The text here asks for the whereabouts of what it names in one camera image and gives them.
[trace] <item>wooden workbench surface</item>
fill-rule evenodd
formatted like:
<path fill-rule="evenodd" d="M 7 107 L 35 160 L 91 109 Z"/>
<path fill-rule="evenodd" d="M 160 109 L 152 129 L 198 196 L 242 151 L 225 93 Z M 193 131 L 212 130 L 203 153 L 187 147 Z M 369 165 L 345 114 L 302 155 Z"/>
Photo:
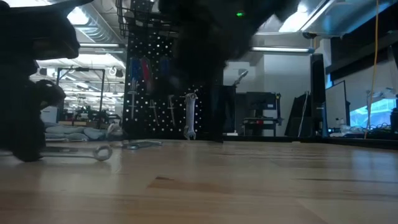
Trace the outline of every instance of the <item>wooden workbench surface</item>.
<path fill-rule="evenodd" d="M 166 141 L 135 152 L 116 150 L 106 162 L 0 158 L 1 224 L 397 220 L 398 151 Z"/>

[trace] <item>white wall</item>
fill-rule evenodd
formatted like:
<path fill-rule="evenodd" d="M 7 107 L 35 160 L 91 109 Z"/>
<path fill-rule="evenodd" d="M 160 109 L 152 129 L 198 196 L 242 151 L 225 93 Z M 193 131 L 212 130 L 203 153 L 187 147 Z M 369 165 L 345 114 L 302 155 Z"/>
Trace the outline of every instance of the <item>white wall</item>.
<path fill-rule="evenodd" d="M 284 136 L 294 98 L 310 91 L 310 56 L 264 54 L 261 60 L 264 91 L 282 95 L 280 116 L 285 120 L 277 127 L 277 136 Z"/>
<path fill-rule="evenodd" d="M 235 80 L 238 79 L 239 69 L 247 69 L 249 73 L 242 79 L 236 92 L 245 93 L 248 91 L 261 91 L 261 89 L 257 89 L 262 86 L 257 84 L 258 76 L 256 74 L 256 68 L 250 66 L 249 62 L 228 62 L 228 66 L 224 69 L 224 85 L 232 85 Z"/>
<path fill-rule="evenodd" d="M 398 73 L 395 62 L 386 61 L 378 63 L 374 92 L 386 92 L 386 88 L 393 88 L 392 75 Z M 346 97 L 351 103 L 349 110 L 353 111 L 366 106 L 366 91 L 371 90 L 373 79 L 373 66 L 362 71 L 355 72 L 347 77 L 335 80 L 339 83 L 346 82 Z"/>

